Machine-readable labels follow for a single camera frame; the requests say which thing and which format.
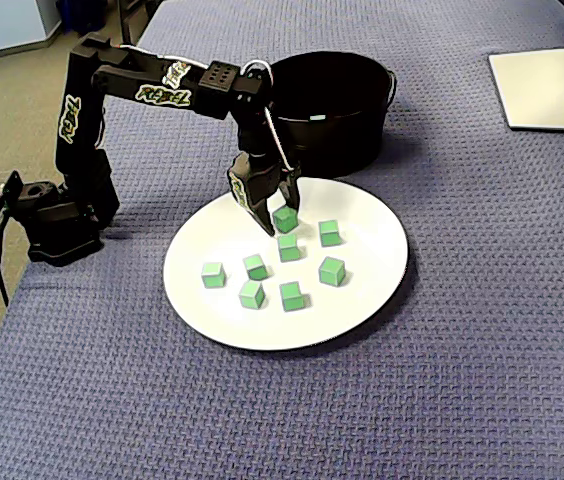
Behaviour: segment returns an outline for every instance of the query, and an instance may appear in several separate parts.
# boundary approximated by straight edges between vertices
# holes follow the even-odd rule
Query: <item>black pot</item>
[[[395,74],[375,60],[311,52],[272,65],[272,115],[285,154],[308,177],[361,170],[377,157]]]

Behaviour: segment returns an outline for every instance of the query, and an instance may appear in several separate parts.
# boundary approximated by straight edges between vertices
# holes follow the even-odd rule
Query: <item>small cube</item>
[[[344,262],[333,257],[326,257],[320,265],[320,282],[339,287],[344,280],[346,271]]]
[[[280,295],[282,296],[282,307],[285,312],[304,308],[304,297],[300,292],[300,284],[298,282],[280,285]]]
[[[332,247],[342,243],[337,220],[320,222],[320,243],[323,247]]]
[[[290,235],[281,235],[278,237],[278,252],[280,252],[280,260],[290,262],[299,260],[300,249],[298,248],[298,237],[294,233]]]
[[[220,262],[205,263],[202,267],[202,282],[206,288],[222,288],[226,281],[226,273]]]
[[[244,259],[244,266],[246,267],[246,273],[248,273],[251,280],[264,280],[268,274],[266,273],[266,267],[262,261],[260,255],[251,255]]]
[[[273,223],[282,233],[289,233],[298,226],[298,212],[284,205],[273,212]]]
[[[264,302],[264,289],[260,282],[248,280],[240,290],[240,303],[244,308],[259,309]]]

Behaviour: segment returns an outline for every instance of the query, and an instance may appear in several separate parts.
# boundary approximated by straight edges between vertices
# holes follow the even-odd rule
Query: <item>round plate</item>
[[[300,178],[302,258],[280,261],[277,240],[269,237],[230,193],[196,212],[175,235],[164,262],[169,300],[182,319],[217,342],[249,350],[305,347],[341,335],[364,322],[391,297],[406,270],[404,229],[381,200],[357,187],[316,178]],[[278,191],[269,201],[273,212],[284,205]],[[337,220],[342,245],[322,247],[318,222]],[[269,277],[259,310],[242,307],[239,292],[248,276],[242,260],[260,254]],[[340,287],[320,283],[318,269],[326,256],[344,260],[347,276]],[[206,289],[202,265],[222,262],[224,288]],[[285,312],[280,285],[297,281],[306,307]]]

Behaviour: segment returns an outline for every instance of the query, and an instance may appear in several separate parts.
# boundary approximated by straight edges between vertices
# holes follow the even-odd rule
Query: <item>textured fabric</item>
[[[227,191],[236,128],[108,101],[120,212],[104,250],[30,265],[9,307],[0,478],[564,478],[564,134],[510,131],[487,59],[564,46],[560,5],[178,0],[142,46],[239,64],[347,50],[394,69],[380,158],[345,180],[401,218],[409,271],[316,348],[203,338],[162,262]]]

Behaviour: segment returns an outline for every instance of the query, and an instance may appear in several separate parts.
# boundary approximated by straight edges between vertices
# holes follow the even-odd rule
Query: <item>robotic arm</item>
[[[95,35],[84,37],[69,57],[58,125],[56,167],[64,183],[22,184],[17,174],[7,182],[6,207],[27,232],[31,260],[62,266],[102,247],[99,230],[120,205],[106,152],[98,148],[107,94],[217,119],[231,113],[242,150],[227,172],[231,191],[273,236],[266,201],[279,188],[287,205],[297,210],[301,172],[299,165],[288,164],[275,136],[268,112],[271,81],[263,69],[242,71],[217,61],[207,67],[136,47],[114,47]]]

